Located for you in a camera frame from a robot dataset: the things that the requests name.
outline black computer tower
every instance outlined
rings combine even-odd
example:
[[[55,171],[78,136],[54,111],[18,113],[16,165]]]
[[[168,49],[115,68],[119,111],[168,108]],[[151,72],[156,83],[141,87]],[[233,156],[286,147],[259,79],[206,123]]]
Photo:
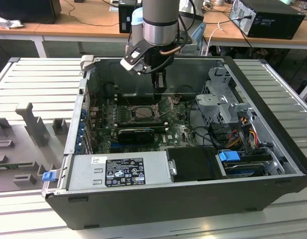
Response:
[[[54,24],[60,12],[59,0],[0,0],[0,17],[9,20]]]

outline workbench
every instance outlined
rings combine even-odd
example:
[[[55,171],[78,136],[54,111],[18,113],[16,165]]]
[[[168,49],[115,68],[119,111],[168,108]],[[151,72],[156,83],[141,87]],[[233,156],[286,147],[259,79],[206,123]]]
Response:
[[[101,0],[87,0],[84,3],[75,3],[74,0],[60,0],[62,12],[55,24],[25,23],[24,28],[6,30],[0,27],[0,39],[32,40],[35,43],[38,55],[48,57],[44,48],[44,41],[75,41],[80,42],[126,42],[128,34],[119,33],[118,13],[109,11],[110,6]],[[216,7],[219,11],[229,11],[231,4]],[[222,12],[208,11],[205,22],[226,21],[228,17]],[[248,47],[238,28],[232,22],[223,23],[224,31],[216,31],[212,37],[212,45]],[[207,24],[204,37],[209,39],[210,34],[217,28],[217,24]],[[253,47],[307,49],[307,20],[304,20],[292,40],[248,38]]]

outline computer case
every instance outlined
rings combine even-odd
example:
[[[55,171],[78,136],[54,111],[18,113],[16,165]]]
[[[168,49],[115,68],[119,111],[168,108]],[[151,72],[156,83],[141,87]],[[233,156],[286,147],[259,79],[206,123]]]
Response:
[[[247,37],[292,39],[305,14],[279,0],[235,0],[229,18],[244,18],[233,22]]]
[[[59,0],[0,0],[0,17],[9,20],[54,24],[60,12]]]

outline motherboard chip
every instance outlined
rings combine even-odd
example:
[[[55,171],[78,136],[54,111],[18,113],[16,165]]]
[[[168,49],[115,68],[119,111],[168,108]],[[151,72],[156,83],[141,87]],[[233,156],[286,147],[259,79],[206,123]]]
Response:
[[[152,117],[152,110],[150,107],[135,108],[134,112],[135,112],[136,118],[151,118]]]

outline warning label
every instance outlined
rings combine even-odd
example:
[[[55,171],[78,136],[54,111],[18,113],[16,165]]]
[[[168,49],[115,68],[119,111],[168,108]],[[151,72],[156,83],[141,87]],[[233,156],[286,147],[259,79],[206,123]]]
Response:
[[[109,159],[105,163],[105,185],[119,187],[145,184],[143,158]]]

